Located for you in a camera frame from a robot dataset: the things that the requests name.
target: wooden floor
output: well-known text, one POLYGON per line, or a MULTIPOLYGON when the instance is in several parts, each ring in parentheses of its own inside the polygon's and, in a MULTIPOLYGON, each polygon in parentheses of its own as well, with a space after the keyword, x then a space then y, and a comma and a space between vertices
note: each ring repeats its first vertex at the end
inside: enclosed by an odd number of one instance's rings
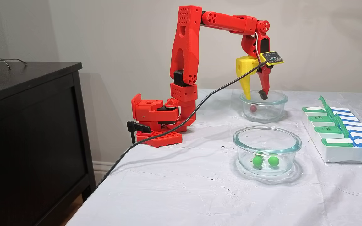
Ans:
POLYGON ((65 212, 65 220, 60 224, 60 226, 65 226, 69 220, 71 220, 72 216, 77 212, 80 206, 83 204, 82 196, 78 196, 75 201, 71 204, 71 206, 65 212))

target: hole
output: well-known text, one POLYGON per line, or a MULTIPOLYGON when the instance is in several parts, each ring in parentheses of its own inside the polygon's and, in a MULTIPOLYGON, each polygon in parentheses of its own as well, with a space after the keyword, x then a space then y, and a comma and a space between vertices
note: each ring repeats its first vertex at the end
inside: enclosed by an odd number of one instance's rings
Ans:
POLYGON ((185 26, 180 26, 179 35, 180 35, 181 38, 184 37, 184 35, 185 35, 185 26))

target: wall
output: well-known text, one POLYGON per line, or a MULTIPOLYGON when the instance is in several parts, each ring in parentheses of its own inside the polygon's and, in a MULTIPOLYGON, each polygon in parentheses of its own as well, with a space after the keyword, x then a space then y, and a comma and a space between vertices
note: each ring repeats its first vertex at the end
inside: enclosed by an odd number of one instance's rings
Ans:
MULTIPOLYGON (((131 98, 169 97, 178 6, 187 4, 270 21, 271 50, 286 61, 273 69, 271 89, 362 92, 358 0, 0 0, 0 56, 83 63, 92 156, 100 167, 131 144, 131 98)), ((240 39, 201 27, 199 87, 235 78, 235 59, 244 56, 240 39)), ((257 76, 252 80, 260 88, 257 76)))

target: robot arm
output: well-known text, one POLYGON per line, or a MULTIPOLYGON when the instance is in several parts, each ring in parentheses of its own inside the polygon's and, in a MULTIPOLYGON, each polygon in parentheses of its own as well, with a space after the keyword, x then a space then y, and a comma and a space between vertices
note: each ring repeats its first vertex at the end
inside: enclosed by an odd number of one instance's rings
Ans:
MULTIPOLYGON (((237 76, 242 76, 259 65, 262 53, 268 53, 270 39, 266 35, 269 22, 257 20, 249 16, 229 16, 216 12, 202 11, 199 6, 180 6, 178 9, 177 31, 171 55, 170 77, 174 80, 170 84, 171 96, 166 103, 161 100, 142 100, 140 94, 132 99, 134 119, 140 124, 148 126, 151 133, 139 131, 137 140, 163 133, 183 123, 195 110, 197 99, 197 72, 199 62, 199 30, 200 27, 210 27, 226 30, 230 33, 243 36, 241 46, 247 56, 237 59, 237 76)), ((272 65, 265 64, 258 71, 262 84, 260 95, 267 98, 269 91, 269 73, 272 65)), ((250 98, 250 78, 240 80, 244 93, 250 98)), ((166 136, 149 140, 145 143, 154 147, 182 142, 182 135, 178 132, 186 131, 195 121, 195 115, 175 132, 166 136)))
MULTIPOLYGON (((193 85, 197 80, 201 26, 242 35, 241 46, 252 59, 256 60, 260 53, 270 51, 270 38, 266 35, 270 24, 267 20, 257 20, 250 16, 229 16, 213 11, 205 12, 199 6, 180 6, 170 67, 170 77, 177 86, 193 85)), ((264 99, 267 98, 269 91, 269 73, 270 68, 259 72, 263 87, 261 97, 264 99)), ((249 77, 241 80, 241 84, 245 93, 249 93, 249 77)))

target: green ball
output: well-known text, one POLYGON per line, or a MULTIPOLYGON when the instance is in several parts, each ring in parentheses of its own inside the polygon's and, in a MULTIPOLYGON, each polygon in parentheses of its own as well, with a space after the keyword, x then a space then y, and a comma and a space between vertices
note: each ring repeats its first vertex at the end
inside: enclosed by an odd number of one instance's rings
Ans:
POLYGON ((262 158, 259 157, 259 156, 255 156, 253 159, 252 159, 252 164, 254 164, 254 166, 261 166, 262 165, 262 158))
POLYGON ((267 160, 269 162, 269 165, 271 166, 277 166, 279 164, 279 159, 276 156, 271 156, 267 160))

